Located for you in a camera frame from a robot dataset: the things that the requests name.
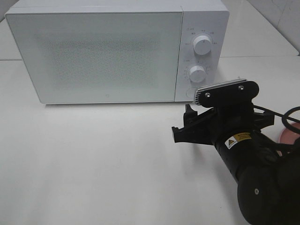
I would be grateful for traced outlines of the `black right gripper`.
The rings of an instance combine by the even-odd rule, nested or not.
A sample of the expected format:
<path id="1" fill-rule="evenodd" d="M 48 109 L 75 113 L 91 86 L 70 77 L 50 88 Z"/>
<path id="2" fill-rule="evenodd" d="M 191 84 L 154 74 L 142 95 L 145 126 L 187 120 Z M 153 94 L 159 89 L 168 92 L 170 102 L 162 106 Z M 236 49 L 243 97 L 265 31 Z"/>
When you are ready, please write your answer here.
<path id="1" fill-rule="evenodd" d="M 262 133 L 262 129 L 274 124 L 274 115 L 266 110 L 255 112 L 251 102 L 224 107 L 212 107 L 198 114 L 185 105 L 185 131 L 172 127 L 175 143 L 197 143 L 232 147 L 230 140 L 253 140 L 260 146 L 272 146 L 274 141 Z"/>

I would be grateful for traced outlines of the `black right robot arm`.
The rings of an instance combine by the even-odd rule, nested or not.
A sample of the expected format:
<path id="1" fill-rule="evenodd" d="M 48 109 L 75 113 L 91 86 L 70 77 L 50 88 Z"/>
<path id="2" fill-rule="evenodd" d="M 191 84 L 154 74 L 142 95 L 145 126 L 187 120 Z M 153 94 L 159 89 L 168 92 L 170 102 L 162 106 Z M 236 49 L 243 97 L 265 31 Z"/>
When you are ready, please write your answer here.
<path id="1" fill-rule="evenodd" d="M 239 209 L 252 225 L 300 222 L 300 142 L 277 143 L 262 133 L 277 113 L 239 101 L 198 114 L 185 106 L 176 142 L 212 145 L 237 183 Z"/>

